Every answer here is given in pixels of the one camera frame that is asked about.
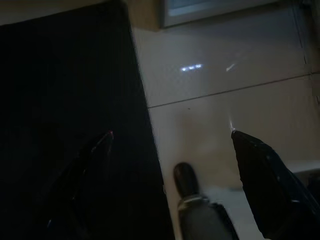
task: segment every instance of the black shoe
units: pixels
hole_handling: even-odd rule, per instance
[[[177,164],[173,170],[173,177],[182,199],[200,194],[198,180],[190,164],[185,162]]]

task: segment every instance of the tile floor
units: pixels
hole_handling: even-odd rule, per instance
[[[320,168],[320,115],[291,6],[160,30],[151,1],[131,2],[176,239],[182,238],[173,168],[182,161],[193,165],[203,192],[225,206],[240,239],[264,239],[241,188],[232,129],[271,145],[293,172]]]

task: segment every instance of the dark blue fabric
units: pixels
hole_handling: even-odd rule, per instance
[[[174,239],[127,10],[120,1],[0,27],[1,239],[23,239],[50,186],[112,130],[96,239]]]

